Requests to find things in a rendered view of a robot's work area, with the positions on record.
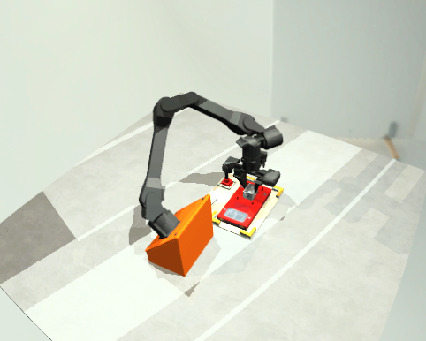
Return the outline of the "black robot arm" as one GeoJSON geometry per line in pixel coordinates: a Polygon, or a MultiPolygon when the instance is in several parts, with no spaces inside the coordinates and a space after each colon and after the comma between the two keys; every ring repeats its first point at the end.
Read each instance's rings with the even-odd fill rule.
{"type": "Polygon", "coordinates": [[[161,175],[167,134],[176,112],[192,108],[202,114],[223,122],[230,130],[240,137],[236,143],[242,148],[246,158],[254,159],[261,155],[264,168],[267,150],[283,145],[283,137],[275,125],[263,128],[255,119],[246,113],[228,110],[211,100],[188,92],[183,95],[161,98],[153,109],[153,138],[148,159],[147,176],[141,187],[139,203],[142,205],[141,217],[149,220],[149,225],[160,239],[167,238],[181,222],[162,202],[165,201],[165,187],[162,186],[161,175]],[[255,135],[256,134],[256,135],[255,135]]]}

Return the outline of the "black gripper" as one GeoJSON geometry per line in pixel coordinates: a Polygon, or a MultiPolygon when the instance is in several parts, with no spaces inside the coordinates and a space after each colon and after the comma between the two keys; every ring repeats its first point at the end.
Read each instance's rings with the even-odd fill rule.
{"type": "Polygon", "coordinates": [[[231,174],[232,169],[234,169],[233,176],[240,182],[244,189],[247,187],[247,174],[256,176],[255,193],[257,193],[259,187],[262,185],[274,187],[279,181],[281,173],[278,170],[270,168],[268,170],[261,170],[261,157],[262,153],[254,159],[246,158],[244,155],[240,159],[230,156],[223,163],[222,171],[231,174]],[[239,164],[240,162],[242,164],[239,164]]]}

